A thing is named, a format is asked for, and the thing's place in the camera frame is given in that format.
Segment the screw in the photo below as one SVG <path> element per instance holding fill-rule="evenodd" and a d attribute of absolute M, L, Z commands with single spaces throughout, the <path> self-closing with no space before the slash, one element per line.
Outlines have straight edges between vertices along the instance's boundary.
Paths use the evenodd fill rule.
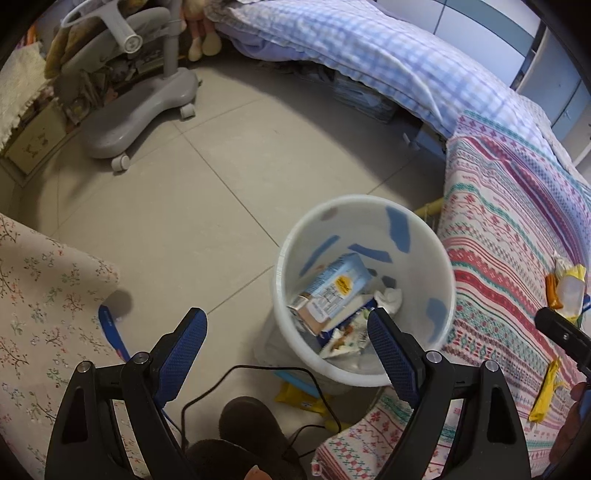
<path fill-rule="evenodd" d="M 83 362 L 80 362 L 78 364 L 76 370 L 83 374 L 85 372 L 88 372 L 88 370 L 90 370 L 90 367 L 92 367 L 92 364 L 88 360 L 84 360 Z"/>
<path fill-rule="evenodd" d="M 487 360 L 486 362 L 484 362 L 484 366 L 487 370 L 490 370 L 491 372 L 496 372 L 499 369 L 499 364 L 496 363 L 494 360 Z"/>
<path fill-rule="evenodd" d="M 438 364 L 441 361 L 441 354 L 434 350 L 427 352 L 427 360 L 429 360 L 432 364 Z"/>
<path fill-rule="evenodd" d="M 135 364 L 142 365 L 146 363 L 149 358 L 150 354 L 148 352 L 138 352 L 132 357 L 132 360 Z"/>

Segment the blue paper piece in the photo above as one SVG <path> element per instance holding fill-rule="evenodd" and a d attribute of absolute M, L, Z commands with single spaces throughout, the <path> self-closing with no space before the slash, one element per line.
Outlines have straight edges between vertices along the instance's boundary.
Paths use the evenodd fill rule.
<path fill-rule="evenodd" d="M 308 261 L 304 264 L 304 266 L 300 270 L 300 278 L 303 277 L 308 273 L 308 270 L 312 268 L 312 266 L 316 263 L 316 260 L 320 258 L 320 256 L 326 252 L 330 247 L 332 247 L 336 242 L 340 240 L 338 235 L 333 235 L 327 238 L 316 250 L 312 252 Z"/>
<path fill-rule="evenodd" d="M 429 342 L 437 340 L 439 334 L 443 330 L 447 318 L 447 307 L 439 299 L 429 299 L 427 303 L 427 317 L 433 322 L 435 328 Z"/>
<path fill-rule="evenodd" d="M 401 252 L 407 254 L 410 252 L 410 231 L 407 216 L 392 207 L 386 207 L 386 213 L 390 219 L 390 238 Z"/>
<path fill-rule="evenodd" d="M 369 258 L 373 258 L 378 262 L 392 263 L 390 254 L 384 250 L 374 250 L 373 248 L 364 247 L 363 245 L 353 244 L 349 245 L 349 250 L 364 255 Z"/>

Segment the bed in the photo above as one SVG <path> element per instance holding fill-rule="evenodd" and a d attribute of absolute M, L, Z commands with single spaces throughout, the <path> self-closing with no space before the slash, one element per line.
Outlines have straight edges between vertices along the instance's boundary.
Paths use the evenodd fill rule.
<path fill-rule="evenodd" d="M 533 317 L 546 305 L 544 275 L 553 269 L 554 252 L 590 265 L 589 186 L 525 139 L 471 112 L 459 117 L 448 142 L 445 185 L 438 236 L 452 261 L 457 299 L 442 352 L 456 363 L 480 365 L 491 358 L 500 364 L 522 421 L 532 475 L 539 475 L 572 404 L 570 387 L 583 375 L 536 331 Z M 548 363 L 561 355 L 558 376 L 566 386 L 556 391 L 544 421 L 531 423 L 527 417 Z M 441 474 L 457 407 L 448 413 L 427 479 Z M 316 450 L 314 474 L 373 478 L 410 414 L 409 405 L 386 388 L 359 423 Z"/>
<path fill-rule="evenodd" d="M 584 181 L 544 112 L 455 47 L 368 0 L 211 0 L 207 16 L 243 54 L 311 60 L 362 82 L 450 138 L 470 110 Z"/>
<path fill-rule="evenodd" d="M 438 235 L 454 268 L 457 309 L 443 352 L 459 363 L 499 362 L 532 474 L 542 473 L 571 400 L 570 388 L 560 388 L 542 423 L 527 420 L 548 363 L 561 355 L 533 317 L 545 306 L 544 276 L 555 252 L 591 264 L 591 189 L 545 113 L 467 55 L 368 0 L 212 0 L 207 14 L 243 54 L 323 64 L 450 139 Z M 567 387 L 582 378 L 568 359 L 559 376 Z M 410 413 L 386 388 L 358 424 L 318 448 L 313 473 L 373 478 Z M 450 409 L 425 478 L 441 474 L 458 413 Z"/>

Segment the orange package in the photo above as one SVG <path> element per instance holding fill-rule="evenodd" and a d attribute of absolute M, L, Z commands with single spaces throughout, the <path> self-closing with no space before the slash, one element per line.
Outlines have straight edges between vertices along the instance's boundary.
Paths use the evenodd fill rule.
<path fill-rule="evenodd" d="M 558 284 L 558 280 L 556 279 L 556 275 L 553 273 L 546 275 L 546 300 L 548 301 L 548 307 L 552 310 L 560 310 L 563 305 L 556 294 L 556 285 Z"/>

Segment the yellow sticker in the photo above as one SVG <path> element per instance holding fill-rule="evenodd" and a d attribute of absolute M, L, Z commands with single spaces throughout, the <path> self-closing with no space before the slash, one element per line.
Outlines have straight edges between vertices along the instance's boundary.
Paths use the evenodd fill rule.
<path fill-rule="evenodd" d="M 341 275 L 335 280 L 335 285 L 343 297 L 346 297 L 353 290 L 353 282 L 349 277 Z"/>

